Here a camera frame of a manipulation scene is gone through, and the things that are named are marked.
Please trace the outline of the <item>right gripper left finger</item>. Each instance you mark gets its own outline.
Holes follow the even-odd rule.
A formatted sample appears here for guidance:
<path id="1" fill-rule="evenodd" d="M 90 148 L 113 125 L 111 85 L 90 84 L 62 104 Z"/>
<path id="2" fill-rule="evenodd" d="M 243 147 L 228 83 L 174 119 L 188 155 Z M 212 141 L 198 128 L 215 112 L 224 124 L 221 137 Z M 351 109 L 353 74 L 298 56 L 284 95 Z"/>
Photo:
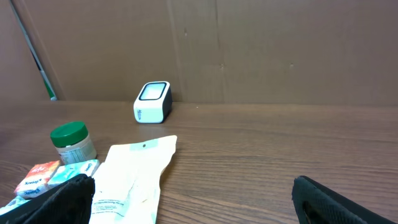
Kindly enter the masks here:
<path id="1" fill-rule="evenodd" d="M 88 224 L 94 194 L 94 178 L 79 174 L 1 215 L 1 223 Z"/>

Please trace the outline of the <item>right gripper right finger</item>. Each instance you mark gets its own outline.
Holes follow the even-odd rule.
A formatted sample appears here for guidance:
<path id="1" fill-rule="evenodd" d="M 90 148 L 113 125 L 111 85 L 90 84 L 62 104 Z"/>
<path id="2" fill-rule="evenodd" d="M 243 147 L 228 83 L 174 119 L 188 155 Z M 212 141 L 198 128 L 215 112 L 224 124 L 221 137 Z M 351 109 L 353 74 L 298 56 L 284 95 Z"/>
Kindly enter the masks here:
<path id="1" fill-rule="evenodd" d="M 394 224 L 304 175 L 294 180 L 292 201 L 301 224 Z"/>

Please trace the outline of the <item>green white small box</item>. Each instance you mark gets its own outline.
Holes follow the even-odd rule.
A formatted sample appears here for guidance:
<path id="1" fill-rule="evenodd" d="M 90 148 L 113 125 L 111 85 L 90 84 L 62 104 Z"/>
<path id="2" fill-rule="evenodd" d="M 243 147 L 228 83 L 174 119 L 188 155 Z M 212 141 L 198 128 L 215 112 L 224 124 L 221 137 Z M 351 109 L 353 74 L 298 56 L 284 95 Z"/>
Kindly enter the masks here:
<path id="1" fill-rule="evenodd" d="M 47 184 L 52 189 L 79 174 L 92 177 L 99 166 L 100 161 L 97 159 L 60 166 Z"/>

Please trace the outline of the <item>orange snack packet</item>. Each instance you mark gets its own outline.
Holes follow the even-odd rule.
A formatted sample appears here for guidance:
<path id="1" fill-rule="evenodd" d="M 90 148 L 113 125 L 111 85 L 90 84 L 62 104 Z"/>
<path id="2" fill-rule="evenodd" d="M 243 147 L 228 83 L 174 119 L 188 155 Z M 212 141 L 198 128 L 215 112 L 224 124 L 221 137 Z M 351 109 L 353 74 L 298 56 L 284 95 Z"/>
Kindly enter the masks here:
<path id="1" fill-rule="evenodd" d="M 18 184 L 14 193 L 24 199 L 35 198 L 50 189 L 48 182 L 60 167 L 60 161 L 36 164 Z"/>

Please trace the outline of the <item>beige plastic pouch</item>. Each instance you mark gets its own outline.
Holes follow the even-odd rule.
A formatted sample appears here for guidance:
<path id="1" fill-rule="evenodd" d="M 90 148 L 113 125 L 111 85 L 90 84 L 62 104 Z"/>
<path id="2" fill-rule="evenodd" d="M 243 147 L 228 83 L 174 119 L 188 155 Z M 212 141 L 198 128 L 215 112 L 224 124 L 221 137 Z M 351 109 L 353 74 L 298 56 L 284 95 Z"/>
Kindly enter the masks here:
<path id="1" fill-rule="evenodd" d="M 96 170 L 89 223 L 155 224 L 160 177 L 176 151 L 171 135 L 109 148 Z"/>

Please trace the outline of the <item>green lidded jar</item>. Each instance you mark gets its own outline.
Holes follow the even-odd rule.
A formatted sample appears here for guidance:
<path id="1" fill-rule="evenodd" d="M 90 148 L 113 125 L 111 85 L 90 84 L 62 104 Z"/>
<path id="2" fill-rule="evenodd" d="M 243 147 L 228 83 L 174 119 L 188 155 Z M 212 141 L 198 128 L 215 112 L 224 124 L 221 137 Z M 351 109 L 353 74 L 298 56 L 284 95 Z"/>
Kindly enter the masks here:
<path id="1" fill-rule="evenodd" d="M 96 149 L 86 124 L 72 121 L 55 128 L 50 138 L 65 165 L 95 159 Z"/>

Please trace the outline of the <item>teal packet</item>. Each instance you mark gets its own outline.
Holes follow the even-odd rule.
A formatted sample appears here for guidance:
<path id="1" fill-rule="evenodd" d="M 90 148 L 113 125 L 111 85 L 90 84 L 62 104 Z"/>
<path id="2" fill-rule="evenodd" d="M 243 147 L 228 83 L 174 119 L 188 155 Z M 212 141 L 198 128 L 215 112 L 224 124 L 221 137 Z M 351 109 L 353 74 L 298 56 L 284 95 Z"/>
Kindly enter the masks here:
<path id="1" fill-rule="evenodd" d="M 6 206 L 0 208 L 0 215 L 10 212 L 11 210 L 25 204 L 28 201 L 29 199 L 24 199 L 21 196 L 16 196 Z"/>

